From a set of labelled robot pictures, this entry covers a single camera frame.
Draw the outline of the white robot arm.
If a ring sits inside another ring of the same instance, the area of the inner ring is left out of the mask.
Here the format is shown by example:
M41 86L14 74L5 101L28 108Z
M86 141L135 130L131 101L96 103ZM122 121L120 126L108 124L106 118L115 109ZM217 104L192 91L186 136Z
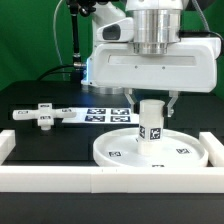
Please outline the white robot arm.
M222 41L208 31L180 29L181 13L202 5L197 0L126 0L124 11L113 0L86 0L94 6L93 50L82 83L100 92L122 89L137 109L135 89L165 90L171 100L181 92L209 92L217 83L216 59Z

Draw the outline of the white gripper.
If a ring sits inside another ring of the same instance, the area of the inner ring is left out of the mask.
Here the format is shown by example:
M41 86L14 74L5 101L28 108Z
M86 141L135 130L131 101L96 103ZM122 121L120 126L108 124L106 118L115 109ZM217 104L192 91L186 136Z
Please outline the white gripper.
M217 83L218 38L183 38L165 54L136 54L128 43L99 45L89 59L89 84L123 87L132 113L137 112L133 89L166 90L170 100L163 116L174 114L180 92L209 92Z

